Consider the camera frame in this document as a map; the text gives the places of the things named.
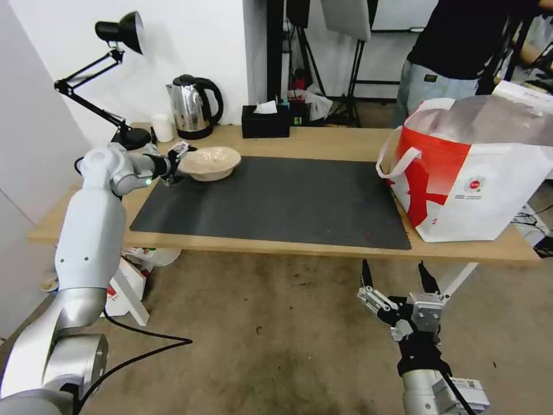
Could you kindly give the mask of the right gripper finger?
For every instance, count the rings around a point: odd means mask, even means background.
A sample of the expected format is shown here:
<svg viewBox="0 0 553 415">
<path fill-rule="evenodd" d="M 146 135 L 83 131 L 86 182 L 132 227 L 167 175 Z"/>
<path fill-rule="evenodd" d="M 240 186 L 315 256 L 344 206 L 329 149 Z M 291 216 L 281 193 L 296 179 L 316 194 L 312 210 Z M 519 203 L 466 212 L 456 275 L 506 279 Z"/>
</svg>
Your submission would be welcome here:
<svg viewBox="0 0 553 415">
<path fill-rule="evenodd" d="M 421 277 L 421 285 L 425 293 L 438 296 L 442 301 L 448 301 L 449 295 L 442 294 L 437 280 L 430 274 L 423 261 L 418 263 L 418 270 Z"/>
<path fill-rule="evenodd" d="M 399 306 L 373 287 L 373 279 L 367 259 L 362 260 L 360 288 L 357 296 L 365 307 L 384 323 L 399 321 Z"/>
</svg>

